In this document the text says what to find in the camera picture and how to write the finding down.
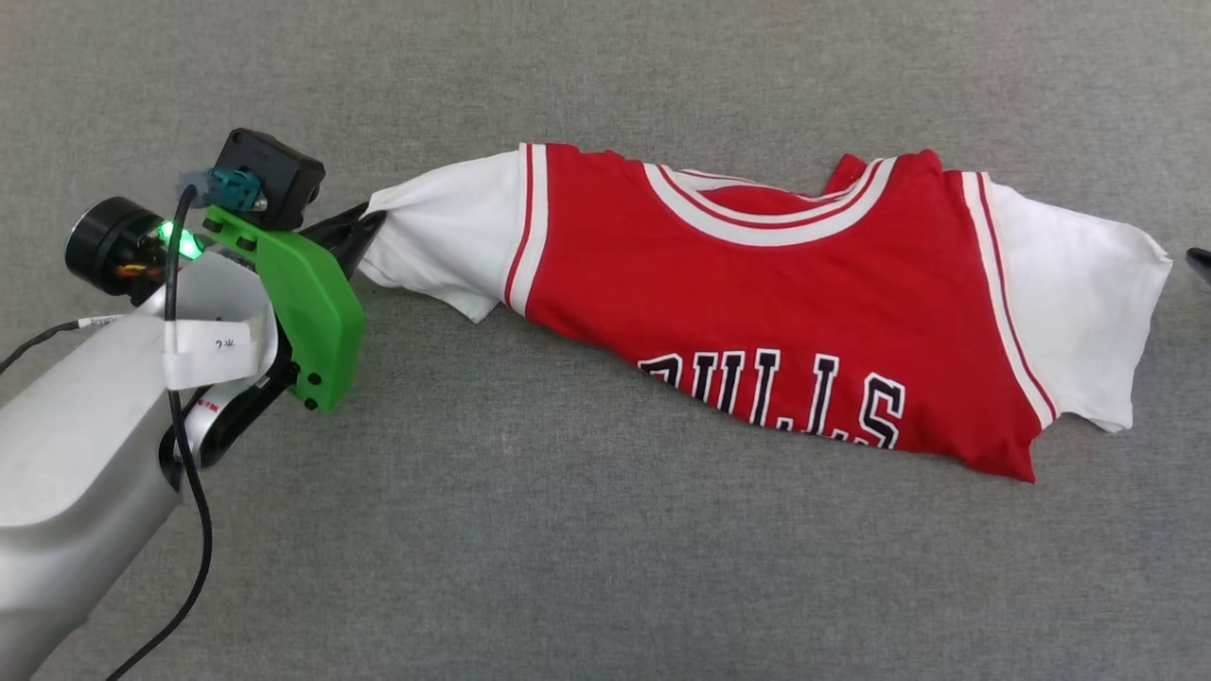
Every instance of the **white collar trim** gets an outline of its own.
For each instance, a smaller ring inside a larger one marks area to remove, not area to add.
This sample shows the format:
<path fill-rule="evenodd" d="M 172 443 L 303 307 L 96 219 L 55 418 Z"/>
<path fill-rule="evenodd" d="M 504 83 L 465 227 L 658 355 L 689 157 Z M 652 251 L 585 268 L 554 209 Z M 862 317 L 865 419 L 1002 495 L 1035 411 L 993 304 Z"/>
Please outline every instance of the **white collar trim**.
<path fill-rule="evenodd" d="M 874 160 L 848 190 L 821 196 L 810 210 L 780 216 L 742 213 L 714 204 L 677 183 L 679 173 L 665 166 L 644 164 L 644 172 L 660 201 L 694 229 L 744 246 L 790 246 L 832 236 L 861 219 L 879 200 L 894 165 L 895 159 Z"/>

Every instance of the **black wire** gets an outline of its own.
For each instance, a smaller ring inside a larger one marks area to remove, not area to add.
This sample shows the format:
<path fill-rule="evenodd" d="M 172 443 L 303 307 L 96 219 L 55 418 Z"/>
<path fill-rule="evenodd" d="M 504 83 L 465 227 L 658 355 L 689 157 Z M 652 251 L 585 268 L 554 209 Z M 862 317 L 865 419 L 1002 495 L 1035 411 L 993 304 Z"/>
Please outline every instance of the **black wire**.
<path fill-rule="evenodd" d="M 29 350 L 30 348 L 33 348 L 34 345 L 38 345 L 39 343 L 45 343 L 45 342 L 50 340 L 52 336 L 54 336 L 56 333 L 58 333 L 61 331 L 71 331 L 74 328 L 80 328 L 80 322 L 79 321 L 65 321 L 65 322 L 63 322 L 63 324 L 61 324 L 58 326 L 52 326 L 52 327 L 47 328 L 46 331 L 44 331 L 44 332 L 39 333 L 38 336 L 30 338 L 29 340 L 25 340 L 24 343 L 21 344 L 19 348 L 17 348 L 16 350 L 13 350 L 12 354 L 8 355 L 8 359 L 6 359 L 5 361 L 0 362 L 0 373 L 4 373 L 5 371 L 7 371 L 8 367 L 11 367 L 15 361 L 19 360 L 21 356 L 25 354 L 25 350 Z"/>
<path fill-rule="evenodd" d="M 180 248 L 180 234 L 185 229 L 185 216 L 189 212 L 189 205 L 194 200 L 195 193 L 196 189 L 193 185 L 185 188 L 180 195 L 180 201 L 177 202 L 177 213 L 172 221 L 172 236 L 168 239 L 168 262 L 165 265 L 163 320 L 166 322 L 177 320 L 178 250 Z M 172 430 L 177 436 L 177 447 L 180 450 L 180 462 L 185 467 L 185 476 L 189 477 L 189 490 L 194 493 L 194 499 L 197 503 L 197 515 L 202 523 L 202 563 L 197 568 L 197 578 L 194 579 L 194 588 L 189 591 L 189 596 L 180 606 L 177 616 L 155 637 L 148 641 L 145 646 L 139 648 L 139 652 L 131 656 L 131 659 L 126 660 L 122 666 L 119 666 L 109 676 L 109 681 L 121 679 L 122 675 L 130 671 L 139 660 L 147 657 L 148 653 L 154 651 L 156 646 L 162 643 L 180 626 L 180 623 L 185 620 L 189 611 L 194 608 L 194 603 L 197 602 L 197 597 L 202 594 L 202 586 L 206 585 L 206 576 L 211 571 L 211 554 L 214 548 L 211 508 L 206 503 L 206 494 L 202 492 L 202 481 L 197 475 L 197 464 L 194 462 L 194 454 L 189 451 L 189 439 L 185 436 L 185 417 L 180 408 L 180 395 L 176 390 L 168 390 L 168 410 L 172 412 Z"/>

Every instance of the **green led light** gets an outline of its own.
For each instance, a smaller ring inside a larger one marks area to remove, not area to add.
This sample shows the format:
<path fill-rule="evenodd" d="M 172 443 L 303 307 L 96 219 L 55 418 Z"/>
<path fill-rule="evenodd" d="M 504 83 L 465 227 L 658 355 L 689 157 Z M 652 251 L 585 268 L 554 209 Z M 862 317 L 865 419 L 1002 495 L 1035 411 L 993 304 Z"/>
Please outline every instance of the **green led light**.
<path fill-rule="evenodd" d="M 160 241 L 167 245 L 170 239 L 172 239 L 172 221 L 163 221 L 160 227 L 156 228 L 156 236 Z M 186 229 L 180 234 L 180 247 L 177 248 L 182 258 L 188 258 L 190 261 L 197 259 L 202 254 L 202 245 L 197 241 L 197 238 L 189 233 Z"/>

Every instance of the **bulls jersey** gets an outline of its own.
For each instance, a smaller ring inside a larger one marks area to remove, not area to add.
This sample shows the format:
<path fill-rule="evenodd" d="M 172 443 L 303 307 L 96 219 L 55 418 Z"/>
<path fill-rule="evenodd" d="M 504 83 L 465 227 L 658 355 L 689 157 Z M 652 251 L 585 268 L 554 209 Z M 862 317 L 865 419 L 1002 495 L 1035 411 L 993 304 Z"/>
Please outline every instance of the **bulls jersey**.
<path fill-rule="evenodd" d="M 822 195 L 563 144 L 373 195 L 362 263 L 478 321 L 504 302 L 770 429 L 1033 481 L 1062 412 L 1131 425 L 1170 259 L 1130 225 L 932 151 L 845 156 Z"/>

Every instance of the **gray fabric surface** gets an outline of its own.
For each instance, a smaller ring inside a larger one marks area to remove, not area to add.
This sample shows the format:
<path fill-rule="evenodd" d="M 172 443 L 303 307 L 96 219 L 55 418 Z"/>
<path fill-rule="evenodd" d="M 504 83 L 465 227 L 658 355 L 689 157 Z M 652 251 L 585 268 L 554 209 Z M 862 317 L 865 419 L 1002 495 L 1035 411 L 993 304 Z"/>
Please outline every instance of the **gray fabric surface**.
<path fill-rule="evenodd" d="M 323 160 L 316 218 L 518 141 L 805 190 L 844 151 L 934 148 L 1180 256 L 1211 246 L 1207 7 L 8 0 L 0 348 L 124 310 L 65 273 L 68 227 L 113 194 L 168 212 L 236 126 Z M 210 586 L 132 677 L 1211 679 L 1211 288 L 1183 263 L 1136 428 L 1062 419 L 1035 486 L 745 427 L 511 313 L 356 288 L 356 390 L 283 400 L 206 476 Z M 179 510 L 40 679 L 110 671 L 197 556 Z"/>

